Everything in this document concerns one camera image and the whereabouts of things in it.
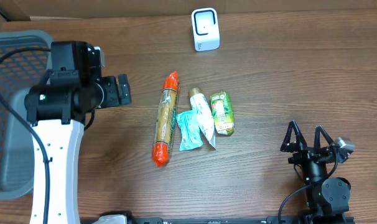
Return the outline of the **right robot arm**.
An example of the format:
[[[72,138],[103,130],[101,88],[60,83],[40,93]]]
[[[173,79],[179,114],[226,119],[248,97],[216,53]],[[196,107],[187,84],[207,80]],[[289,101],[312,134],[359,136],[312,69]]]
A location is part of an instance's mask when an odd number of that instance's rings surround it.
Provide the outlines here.
[[[353,153],[355,144],[348,138],[333,140],[323,128],[315,128],[314,145],[308,146],[296,121],[288,124],[280,151],[292,154],[288,163],[294,170],[300,168],[298,176],[304,186],[288,195],[281,203],[277,221],[279,223],[353,223],[354,218],[345,216],[349,211],[351,184],[343,177],[333,177],[339,164],[343,164]],[[295,218],[283,217],[285,204],[295,195],[305,192],[307,210]]]

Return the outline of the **white tube gold cap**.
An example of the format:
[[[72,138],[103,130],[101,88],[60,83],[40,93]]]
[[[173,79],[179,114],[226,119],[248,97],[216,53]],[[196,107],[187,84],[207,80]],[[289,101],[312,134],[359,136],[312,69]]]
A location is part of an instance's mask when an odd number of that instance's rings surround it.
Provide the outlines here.
[[[203,135],[210,145],[216,149],[215,124],[205,95],[199,88],[192,88],[188,91],[190,105],[193,110],[197,111],[197,123]]]

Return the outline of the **teal snack packet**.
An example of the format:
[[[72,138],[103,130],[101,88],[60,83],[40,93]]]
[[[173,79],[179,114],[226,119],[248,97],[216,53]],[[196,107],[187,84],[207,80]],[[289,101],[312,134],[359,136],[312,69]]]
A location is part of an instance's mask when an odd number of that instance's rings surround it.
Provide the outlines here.
[[[176,117],[182,140],[179,151],[188,151],[203,146],[197,121],[197,110],[184,111]]]

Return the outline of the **green drink carton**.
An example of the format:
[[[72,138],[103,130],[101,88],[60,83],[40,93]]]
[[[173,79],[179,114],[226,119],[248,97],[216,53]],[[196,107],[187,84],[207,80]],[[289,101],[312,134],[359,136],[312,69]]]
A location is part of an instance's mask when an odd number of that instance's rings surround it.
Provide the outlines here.
[[[217,133],[231,136],[235,131],[235,116],[230,96],[223,91],[213,94],[210,101]]]

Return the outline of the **spaghetti packet red ends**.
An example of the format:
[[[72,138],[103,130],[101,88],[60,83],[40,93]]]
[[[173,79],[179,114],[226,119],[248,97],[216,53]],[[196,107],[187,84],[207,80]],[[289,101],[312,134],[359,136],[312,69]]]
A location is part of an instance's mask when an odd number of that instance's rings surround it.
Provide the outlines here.
[[[179,94],[179,75],[174,71],[164,81],[157,111],[152,145],[152,159],[157,167],[166,165],[172,154]]]

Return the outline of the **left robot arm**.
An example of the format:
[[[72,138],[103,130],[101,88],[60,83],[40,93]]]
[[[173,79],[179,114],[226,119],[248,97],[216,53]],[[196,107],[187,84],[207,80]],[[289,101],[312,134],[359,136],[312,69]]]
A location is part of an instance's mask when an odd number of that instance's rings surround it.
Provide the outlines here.
[[[31,223],[79,223],[78,156],[86,114],[130,105],[125,74],[104,77],[100,47],[87,42],[52,42],[51,69],[24,99],[34,131],[34,194]]]

